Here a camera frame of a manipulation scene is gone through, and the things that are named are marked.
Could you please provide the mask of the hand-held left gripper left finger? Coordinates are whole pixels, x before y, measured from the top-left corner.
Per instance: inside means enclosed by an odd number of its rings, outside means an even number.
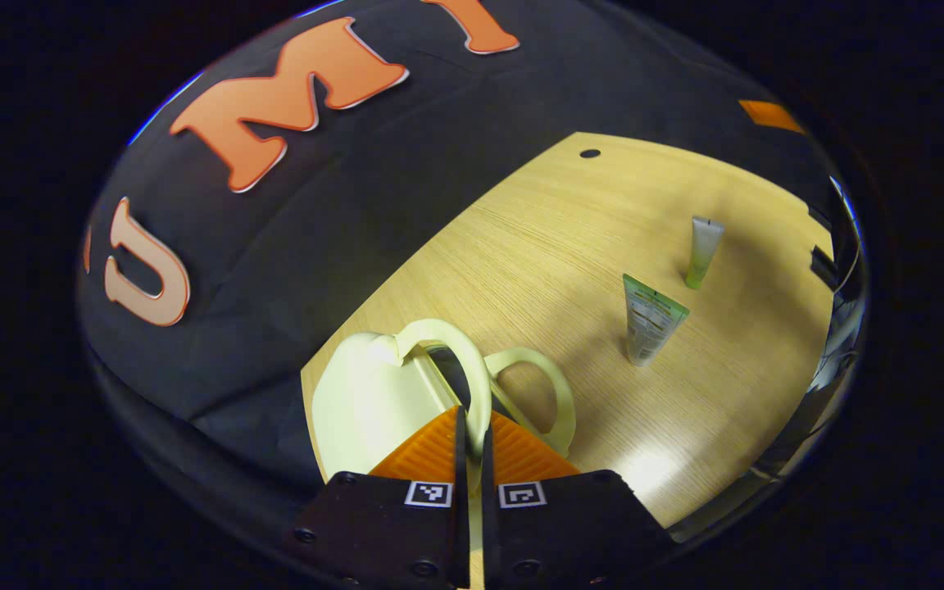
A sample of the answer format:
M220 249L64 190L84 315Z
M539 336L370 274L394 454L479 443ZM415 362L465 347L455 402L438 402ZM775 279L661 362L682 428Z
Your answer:
M368 473L342 470L301 511L291 557L336 589L470 582L465 410L420 427Z

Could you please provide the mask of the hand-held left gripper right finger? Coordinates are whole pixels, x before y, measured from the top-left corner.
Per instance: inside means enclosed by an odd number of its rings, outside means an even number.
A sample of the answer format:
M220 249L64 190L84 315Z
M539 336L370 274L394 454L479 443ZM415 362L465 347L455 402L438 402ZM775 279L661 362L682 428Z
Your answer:
M488 589L637 589L677 546L621 474L578 470L499 412L482 459Z

